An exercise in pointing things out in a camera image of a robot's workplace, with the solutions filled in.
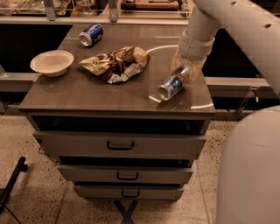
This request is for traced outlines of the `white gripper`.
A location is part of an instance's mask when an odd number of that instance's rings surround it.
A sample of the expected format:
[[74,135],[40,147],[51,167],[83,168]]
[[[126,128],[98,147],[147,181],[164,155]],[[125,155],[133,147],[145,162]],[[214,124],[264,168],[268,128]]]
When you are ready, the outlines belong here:
[[171,73],[182,77],[188,67],[185,84],[193,84],[207,60],[206,57],[212,51],[214,41],[215,38],[208,41],[198,40],[189,35],[187,29],[184,29],[178,41],[178,49],[172,58]]

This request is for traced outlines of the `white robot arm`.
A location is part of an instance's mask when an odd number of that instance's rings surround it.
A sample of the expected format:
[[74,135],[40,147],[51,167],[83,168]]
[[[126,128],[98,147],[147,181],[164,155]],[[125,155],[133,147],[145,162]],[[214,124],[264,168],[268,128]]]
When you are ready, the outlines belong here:
[[[193,0],[172,62],[203,61],[224,28],[280,95],[280,20],[250,0]],[[239,121],[220,160],[216,224],[280,224],[280,107]]]

